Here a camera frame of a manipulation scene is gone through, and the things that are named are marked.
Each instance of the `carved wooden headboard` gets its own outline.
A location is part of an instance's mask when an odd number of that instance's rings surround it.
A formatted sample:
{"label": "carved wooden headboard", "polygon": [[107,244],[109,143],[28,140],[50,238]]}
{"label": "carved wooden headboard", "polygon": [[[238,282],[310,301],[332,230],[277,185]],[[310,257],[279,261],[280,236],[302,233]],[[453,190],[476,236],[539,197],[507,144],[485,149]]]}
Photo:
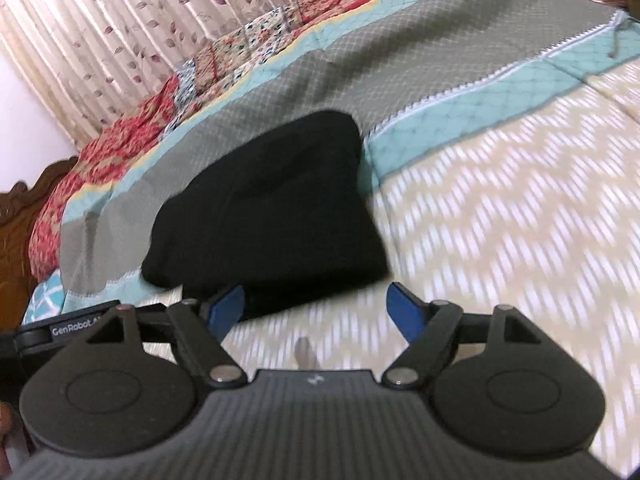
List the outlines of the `carved wooden headboard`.
{"label": "carved wooden headboard", "polygon": [[31,189],[18,182],[8,193],[0,193],[0,330],[22,321],[38,284],[27,253],[33,224],[55,185],[77,161],[73,156],[54,162]]}

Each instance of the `folded black garment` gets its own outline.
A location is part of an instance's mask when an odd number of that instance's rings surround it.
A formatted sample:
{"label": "folded black garment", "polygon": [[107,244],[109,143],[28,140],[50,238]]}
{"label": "folded black garment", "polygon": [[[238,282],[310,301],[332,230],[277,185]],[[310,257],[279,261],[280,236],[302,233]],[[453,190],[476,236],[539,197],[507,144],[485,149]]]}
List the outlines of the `folded black garment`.
{"label": "folded black garment", "polygon": [[244,319],[382,279],[384,247],[356,190],[361,150],[353,118],[332,110],[233,150],[161,207],[142,276],[201,300],[243,285]]}

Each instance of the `curtain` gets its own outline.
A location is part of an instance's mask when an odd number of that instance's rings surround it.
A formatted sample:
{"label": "curtain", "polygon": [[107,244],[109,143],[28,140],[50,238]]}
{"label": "curtain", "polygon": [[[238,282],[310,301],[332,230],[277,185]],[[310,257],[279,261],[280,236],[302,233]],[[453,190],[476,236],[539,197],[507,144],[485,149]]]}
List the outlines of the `curtain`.
{"label": "curtain", "polygon": [[207,41],[296,0],[0,0],[0,47],[77,147]]}

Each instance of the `gray ribbed surface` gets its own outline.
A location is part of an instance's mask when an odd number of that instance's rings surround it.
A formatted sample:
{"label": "gray ribbed surface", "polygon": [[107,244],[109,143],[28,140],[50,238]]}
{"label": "gray ribbed surface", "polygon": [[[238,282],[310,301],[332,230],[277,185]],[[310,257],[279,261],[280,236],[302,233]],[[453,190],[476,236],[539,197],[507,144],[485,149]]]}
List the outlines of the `gray ribbed surface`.
{"label": "gray ribbed surface", "polygon": [[616,477],[586,453],[525,464],[466,449],[418,396],[386,390],[370,372],[262,371],[242,390],[212,394],[184,431],[151,450],[94,461],[45,451],[12,480],[418,478]]}

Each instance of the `hand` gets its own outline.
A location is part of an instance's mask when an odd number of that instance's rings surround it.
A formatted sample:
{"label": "hand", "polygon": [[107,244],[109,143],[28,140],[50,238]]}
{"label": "hand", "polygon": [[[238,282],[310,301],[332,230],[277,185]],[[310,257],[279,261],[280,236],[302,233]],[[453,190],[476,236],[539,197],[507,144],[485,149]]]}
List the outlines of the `hand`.
{"label": "hand", "polygon": [[4,452],[4,436],[11,431],[13,427],[11,410],[5,403],[0,402],[0,478],[11,473],[9,460]]}

